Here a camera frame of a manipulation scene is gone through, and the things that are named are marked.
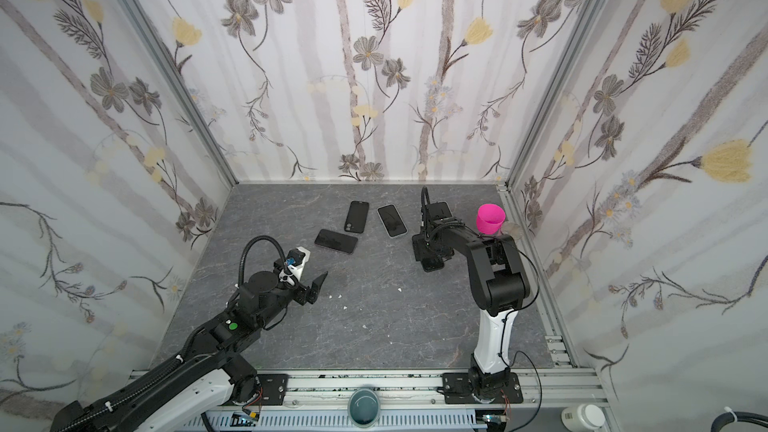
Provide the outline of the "black case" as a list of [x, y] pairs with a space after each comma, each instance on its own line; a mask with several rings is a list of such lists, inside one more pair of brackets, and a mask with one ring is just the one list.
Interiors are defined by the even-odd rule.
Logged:
[[369, 208], [368, 202], [353, 200], [344, 221], [344, 230], [348, 233], [362, 234], [365, 231]]

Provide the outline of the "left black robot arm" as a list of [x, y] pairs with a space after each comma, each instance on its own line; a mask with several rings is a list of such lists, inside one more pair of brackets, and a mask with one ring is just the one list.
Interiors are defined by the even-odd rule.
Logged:
[[74, 401], [56, 413], [53, 431], [173, 431], [195, 415], [233, 402], [259, 400], [258, 372], [242, 353], [277, 327], [291, 304], [317, 301], [326, 277], [302, 283], [311, 253], [284, 250], [268, 235], [252, 238], [274, 245], [278, 258], [269, 270], [245, 274], [241, 255], [236, 290], [224, 310], [194, 329], [172, 357], [118, 391], [88, 406]]

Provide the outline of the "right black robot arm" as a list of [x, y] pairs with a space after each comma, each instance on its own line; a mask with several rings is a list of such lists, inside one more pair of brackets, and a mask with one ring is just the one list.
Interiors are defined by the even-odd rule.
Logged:
[[509, 356], [514, 321], [533, 304], [531, 284], [515, 240], [472, 230], [453, 216], [445, 202], [420, 192], [420, 229], [412, 236], [416, 262], [425, 272], [444, 267], [454, 255], [466, 260], [472, 298], [480, 310], [478, 342], [465, 374], [446, 375], [442, 394], [448, 403], [492, 403], [512, 386]]

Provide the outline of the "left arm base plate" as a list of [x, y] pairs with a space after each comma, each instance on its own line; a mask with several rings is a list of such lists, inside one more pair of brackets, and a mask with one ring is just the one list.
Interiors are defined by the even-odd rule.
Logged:
[[244, 405], [282, 406], [287, 392], [288, 374], [259, 374], [251, 382], [252, 386]]

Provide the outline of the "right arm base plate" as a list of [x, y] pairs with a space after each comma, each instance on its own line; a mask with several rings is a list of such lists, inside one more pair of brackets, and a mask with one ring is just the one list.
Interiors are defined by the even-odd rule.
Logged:
[[518, 376], [508, 370], [495, 374], [470, 372], [443, 373], [442, 393], [446, 404], [521, 404], [522, 388]]

